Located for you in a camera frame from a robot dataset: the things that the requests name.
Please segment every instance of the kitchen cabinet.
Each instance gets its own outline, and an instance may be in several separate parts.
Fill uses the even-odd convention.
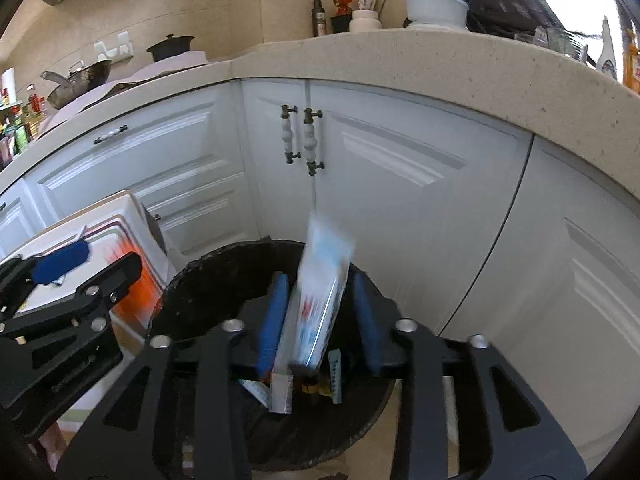
[[[228,83],[105,124],[44,160],[26,181],[50,224],[131,189],[187,256],[259,237]]]
[[[242,91],[248,146],[262,211],[260,231],[273,238],[303,242],[312,209],[312,181],[304,158],[295,158],[293,164],[287,164],[280,115],[283,104],[298,107],[298,113],[290,114],[293,151],[304,153],[305,82],[244,80]]]
[[[494,250],[444,335],[482,333],[591,469],[640,404],[640,206],[537,137]]]
[[[45,227],[24,181],[18,180],[0,198],[0,261]]]
[[[531,135],[409,94],[310,85],[318,211],[406,316],[441,330],[489,254]]]

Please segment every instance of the pot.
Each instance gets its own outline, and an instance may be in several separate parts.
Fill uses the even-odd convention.
[[[190,51],[192,40],[194,40],[193,36],[178,36],[174,38],[173,34],[169,34],[166,40],[150,46],[146,51],[151,52],[151,55],[154,57],[154,62],[156,62]]]
[[[45,70],[40,77],[60,85],[47,97],[49,104],[60,110],[82,94],[105,84],[110,73],[111,59],[107,59],[69,72],[68,78],[50,70]]]

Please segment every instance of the wok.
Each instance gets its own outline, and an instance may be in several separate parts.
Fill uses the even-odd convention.
[[[49,94],[47,101],[56,110],[65,107],[82,94],[107,82],[111,73],[111,59],[99,61],[86,68],[70,72],[69,78],[56,72],[45,70],[40,77],[58,83],[59,86]]]

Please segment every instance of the black pot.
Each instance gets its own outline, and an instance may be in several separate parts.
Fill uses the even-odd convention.
[[[166,40],[150,46],[146,51],[151,52],[151,55],[154,57],[154,62],[160,61],[161,59],[178,56],[178,54],[190,51],[191,41],[193,39],[193,36],[178,36],[174,38],[173,34],[169,34]]]

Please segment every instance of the white countertop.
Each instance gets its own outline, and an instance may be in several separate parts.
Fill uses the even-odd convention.
[[[451,30],[380,30],[266,43],[153,80],[61,124],[0,173],[0,193],[51,153],[136,108],[217,82],[309,78],[397,89],[516,124],[590,162],[640,198],[640,96],[555,52]]]

